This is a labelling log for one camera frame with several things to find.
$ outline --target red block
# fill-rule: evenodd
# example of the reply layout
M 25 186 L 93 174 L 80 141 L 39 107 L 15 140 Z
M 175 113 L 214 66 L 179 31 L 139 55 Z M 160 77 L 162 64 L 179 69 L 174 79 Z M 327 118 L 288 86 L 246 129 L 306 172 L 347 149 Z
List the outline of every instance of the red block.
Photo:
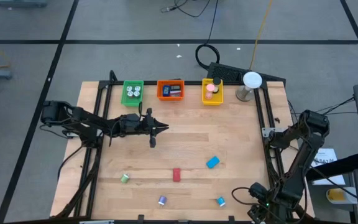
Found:
M 180 168 L 173 169 L 173 181 L 180 182 Z

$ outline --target plastic bin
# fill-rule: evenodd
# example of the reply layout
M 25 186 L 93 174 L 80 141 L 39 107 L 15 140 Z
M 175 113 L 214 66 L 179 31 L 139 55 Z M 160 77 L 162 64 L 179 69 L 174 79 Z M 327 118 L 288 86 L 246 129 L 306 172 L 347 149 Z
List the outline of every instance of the plastic bin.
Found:
M 139 103 L 143 99 L 143 85 L 144 82 L 142 80 L 125 80 L 122 86 L 122 96 L 121 96 L 121 104 L 125 106 L 139 106 Z M 127 86 L 131 86 L 135 88 L 135 86 L 140 86 L 140 96 L 139 97 L 129 97 L 127 96 Z
M 180 96 L 163 96 L 162 87 L 164 85 L 180 85 Z M 185 81 L 184 80 L 158 80 L 157 81 L 157 98 L 162 101 L 182 100 L 185 96 Z
M 203 104 L 204 105 L 214 105 L 214 106 L 221 105 L 223 103 L 223 80 L 222 80 L 221 84 L 219 84 L 218 93 L 212 94 L 212 99 L 207 100 L 204 97 L 205 93 L 206 93 L 206 85 L 213 84 L 212 80 L 213 80 L 212 78 L 203 78 L 203 86 L 202 86 L 202 88 L 203 88 L 203 90 L 202 90 Z

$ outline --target blue block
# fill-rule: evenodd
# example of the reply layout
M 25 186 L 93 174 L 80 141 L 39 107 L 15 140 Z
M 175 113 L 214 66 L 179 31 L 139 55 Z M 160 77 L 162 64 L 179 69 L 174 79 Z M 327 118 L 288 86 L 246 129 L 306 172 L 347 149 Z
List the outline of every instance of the blue block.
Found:
M 216 164 L 218 164 L 220 161 L 219 161 L 219 159 L 216 157 L 216 156 L 214 156 L 214 157 L 212 157 L 212 159 L 210 159 L 207 163 L 206 163 L 206 165 L 208 166 L 208 168 L 210 168 L 210 169 L 212 169 L 214 166 L 216 166 Z
M 162 96 L 169 96 L 170 95 L 170 85 L 164 85 L 162 87 Z

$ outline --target gray floor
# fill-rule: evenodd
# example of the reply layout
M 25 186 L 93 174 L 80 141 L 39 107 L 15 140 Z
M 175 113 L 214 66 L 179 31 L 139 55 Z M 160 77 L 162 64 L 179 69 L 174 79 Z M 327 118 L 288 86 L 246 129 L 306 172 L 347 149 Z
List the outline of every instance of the gray floor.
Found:
M 59 39 L 72 0 L 48 1 L 44 9 L 0 7 L 0 39 Z M 205 0 L 191 1 L 196 13 Z M 254 39 L 268 1 L 219 2 L 213 39 Z M 205 39 L 214 4 L 193 19 L 179 11 L 161 14 L 172 1 L 81 0 L 68 39 Z M 358 24 L 358 1 L 348 1 Z M 355 40 L 339 0 L 275 1 L 263 39 Z M 216 44 L 221 63 L 247 68 L 253 45 Z M 0 45 L 12 60 L 12 80 L 0 80 L 0 204 L 20 153 L 56 45 Z M 194 58 L 197 45 L 65 45 L 50 87 L 49 100 L 75 104 L 82 81 L 199 80 L 206 76 Z M 214 60 L 201 50 L 201 60 Z M 358 45 L 259 45 L 254 70 L 287 79 L 287 95 L 296 112 L 342 102 L 358 84 Z M 348 104 L 338 111 L 355 111 Z M 338 158 L 358 153 L 358 120 L 354 114 L 332 115 L 325 147 Z M 6 221 L 47 218 L 56 188 L 65 140 L 37 130 Z M 324 199 L 326 187 L 312 187 L 316 216 L 348 222 L 349 215 Z

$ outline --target green spool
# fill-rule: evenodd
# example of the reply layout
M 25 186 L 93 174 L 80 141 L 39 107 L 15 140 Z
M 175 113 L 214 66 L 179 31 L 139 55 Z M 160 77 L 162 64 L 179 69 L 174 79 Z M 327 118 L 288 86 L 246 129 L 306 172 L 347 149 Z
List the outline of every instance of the green spool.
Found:
M 129 180 L 129 176 L 128 176 L 128 175 L 126 175 L 126 174 L 122 175 L 122 177 L 121 177 L 121 182 L 122 182 L 123 184 L 126 184 L 126 183 L 128 182 L 128 180 Z

